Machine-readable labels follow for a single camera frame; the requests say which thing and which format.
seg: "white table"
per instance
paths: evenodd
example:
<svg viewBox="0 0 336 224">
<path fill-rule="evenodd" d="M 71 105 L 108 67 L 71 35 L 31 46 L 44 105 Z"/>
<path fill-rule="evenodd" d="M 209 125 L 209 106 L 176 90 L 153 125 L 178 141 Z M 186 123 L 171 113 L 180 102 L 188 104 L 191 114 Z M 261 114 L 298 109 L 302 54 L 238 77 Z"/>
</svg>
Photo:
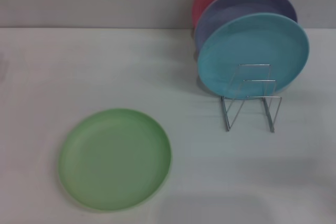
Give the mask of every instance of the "white table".
<svg viewBox="0 0 336 224">
<path fill-rule="evenodd" d="M 225 132 L 190 30 L 0 29 L 0 223 L 335 223 L 336 30 L 307 33 L 272 134 L 258 101 Z M 83 118 L 120 107 L 163 126 L 172 170 L 145 204 L 90 212 L 58 184 L 59 148 Z"/>
</svg>

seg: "plastic plate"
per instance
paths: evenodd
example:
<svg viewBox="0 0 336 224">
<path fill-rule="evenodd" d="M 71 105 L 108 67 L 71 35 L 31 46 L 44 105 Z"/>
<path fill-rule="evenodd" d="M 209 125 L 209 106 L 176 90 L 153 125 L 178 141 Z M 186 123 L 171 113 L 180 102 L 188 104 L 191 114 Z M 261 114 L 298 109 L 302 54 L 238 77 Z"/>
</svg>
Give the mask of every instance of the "plastic plate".
<svg viewBox="0 0 336 224">
<path fill-rule="evenodd" d="M 127 109 L 99 112 L 68 135 L 58 172 L 64 189 L 82 205 L 102 211 L 135 206 L 164 182 L 169 140 L 149 116 Z"/>
<path fill-rule="evenodd" d="M 205 42 L 198 57 L 201 81 L 214 93 L 245 99 L 263 95 L 265 85 L 244 80 L 267 80 L 268 69 L 241 68 L 229 85 L 240 64 L 270 64 L 270 80 L 276 80 L 280 91 L 304 68 L 309 54 L 306 33 L 292 19 L 278 14 L 247 15 L 231 21 L 215 31 Z M 267 95 L 273 87 L 267 88 Z"/>
<path fill-rule="evenodd" d="M 222 25 L 245 15 L 275 13 L 298 21 L 289 0 L 215 0 L 204 10 L 195 30 L 195 43 L 200 51 L 204 42 Z"/>
</svg>

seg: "wire rack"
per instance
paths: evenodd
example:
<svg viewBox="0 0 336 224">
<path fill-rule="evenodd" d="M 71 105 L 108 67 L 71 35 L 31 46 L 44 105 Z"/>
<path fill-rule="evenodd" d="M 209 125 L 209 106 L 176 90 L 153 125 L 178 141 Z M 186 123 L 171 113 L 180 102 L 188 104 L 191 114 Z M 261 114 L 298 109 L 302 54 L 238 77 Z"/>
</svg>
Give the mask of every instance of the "wire rack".
<svg viewBox="0 0 336 224">
<path fill-rule="evenodd" d="M 243 105 L 245 104 L 246 100 L 260 99 L 262 101 L 263 105 L 264 105 L 264 108 L 265 108 L 265 114 L 266 114 L 266 117 L 267 117 L 267 121 L 268 121 L 268 124 L 269 124 L 270 131 L 272 133 L 274 133 L 275 132 L 274 124 L 275 124 L 277 116 L 278 116 L 278 112 L 279 112 L 280 105 L 281 105 L 281 102 L 282 102 L 282 97 L 273 96 L 273 95 L 267 95 L 267 88 L 269 87 L 270 83 L 273 84 L 272 94 L 275 92 L 276 87 L 277 87 L 277 81 L 276 80 L 270 80 L 270 75 L 271 75 L 271 69 L 272 69 L 272 67 L 271 67 L 270 64 L 240 64 L 239 66 L 237 66 L 237 69 L 235 70 L 235 72 L 234 72 L 234 74 L 233 74 L 233 76 L 232 76 L 232 78 L 231 78 L 231 80 L 229 82 L 228 89 L 231 89 L 232 83 L 235 80 L 235 78 L 239 75 L 242 67 L 248 67 L 248 68 L 268 68 L 268 76 L 267 76 L 267 79 L 265 79 L 265 80 L 253 80 L 253 79 L 251 79 L 251 80 L 243 80 L 240 83 L 240 85 L 238 86 L 238 89 L 235 92 L 234 98 L 230 99 L 230 103 L 229 103 L 228 107 L 227 107 L 227 104 L 225 102 L 225 99 L 229 99 L 229 98 L 220 97 L 220 100 L 221 100 L 222 106 L 223 106 L 224 120 L 225 120 L 227 131 L 230 131 L 231 128 L 232 128 L 232 126 L 236 122 L 236 120 L 238 118 L 238 115 L 239 115 L 239 113 L 240 113 Z M 230 108 L 232 107 L 232 104 L 237 100 L 237 97 L 239 97 L 240 92 L 242 90 L 242 87 L 244 87 L 248 83 L 261 83 L 261 84 L 263 84 L 262 86 L 264 87 L 264 90 L 263 90 L 263 94 L 264 95 L 261 95 L 261 96 L 248 95 L 248 96 L 246 96 L 243 99 L 243 101 L 241 102 L 241 105 L 240 105 L 240 107 L 239 107 L 239 109 L 238 109 L 238 111 L 237 111 L 234 119 L 230 123 L 229 118 L 228 118 L 228 112 L 229 112 Z M 276 110 L 275 116 L 272 119 L 271 114 L 270 114 L 270 107 L 271 107 L 272 101 L 274 99 L 277 99 L 279 101 L 279 103 L 278 103 L 278 106 L 277 106 L 277 110 Z"/>
</svg>

